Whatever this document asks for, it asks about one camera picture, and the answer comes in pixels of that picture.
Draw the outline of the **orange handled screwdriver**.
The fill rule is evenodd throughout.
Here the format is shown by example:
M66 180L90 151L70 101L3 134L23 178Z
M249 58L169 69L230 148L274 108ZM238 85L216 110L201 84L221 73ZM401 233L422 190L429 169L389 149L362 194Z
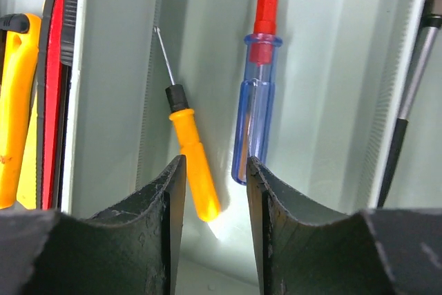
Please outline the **orange handled screwdriver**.
M184 87L174 80L171 65L159 27L154 27L162 50L164 62L171 85L165 89L171 114L169 119L173 123L180 153L186 157L186 175L191 189L193 204L200 220L211 222L221 211L220 201L215 190L204 146L195 122L195 111L189 106Z

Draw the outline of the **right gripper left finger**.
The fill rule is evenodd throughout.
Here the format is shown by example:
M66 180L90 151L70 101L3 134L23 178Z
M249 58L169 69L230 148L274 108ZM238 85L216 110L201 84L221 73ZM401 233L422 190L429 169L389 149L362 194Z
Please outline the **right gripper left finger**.
M2 294L173 294L186 159L89 219L1 212Z

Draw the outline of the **red handled screwdriver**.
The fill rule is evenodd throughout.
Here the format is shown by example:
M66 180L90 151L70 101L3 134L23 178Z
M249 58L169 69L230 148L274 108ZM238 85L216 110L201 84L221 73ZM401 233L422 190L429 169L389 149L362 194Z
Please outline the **red handled screwdriver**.
M61 206L78 0L45 0L37 58L37 208Z

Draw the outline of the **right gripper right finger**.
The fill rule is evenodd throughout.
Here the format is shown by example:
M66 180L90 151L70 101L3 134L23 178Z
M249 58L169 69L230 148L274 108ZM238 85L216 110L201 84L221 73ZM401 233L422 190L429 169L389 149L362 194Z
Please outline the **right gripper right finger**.
M247 162L262 294L440 294L441 210L325 207Z

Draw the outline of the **black handled tool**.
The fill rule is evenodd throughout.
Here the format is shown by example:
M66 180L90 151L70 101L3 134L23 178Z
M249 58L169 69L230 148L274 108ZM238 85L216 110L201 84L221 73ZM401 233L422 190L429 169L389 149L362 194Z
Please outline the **black handled tool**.
M414 105L427 62L432 53L434 42L441 29L441 15L435 13L435 7L436 0L425 0L412 52L412 58L407 72L405 88L390 144L383 181L381 183L376 203L378 208L384 207L385 201L390 192L407 130L408 118Z

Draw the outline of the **blue red screwdriver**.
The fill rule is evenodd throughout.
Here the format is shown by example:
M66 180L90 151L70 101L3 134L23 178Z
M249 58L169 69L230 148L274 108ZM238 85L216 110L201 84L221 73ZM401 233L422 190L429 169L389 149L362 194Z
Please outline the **blue red screwdriver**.
M277 35L278 0L257 0L253 32L244 38L247 46L244 77L233 147L231 176L247 181L247 159L262 163L267 157L275 94L276 62L282 39Z

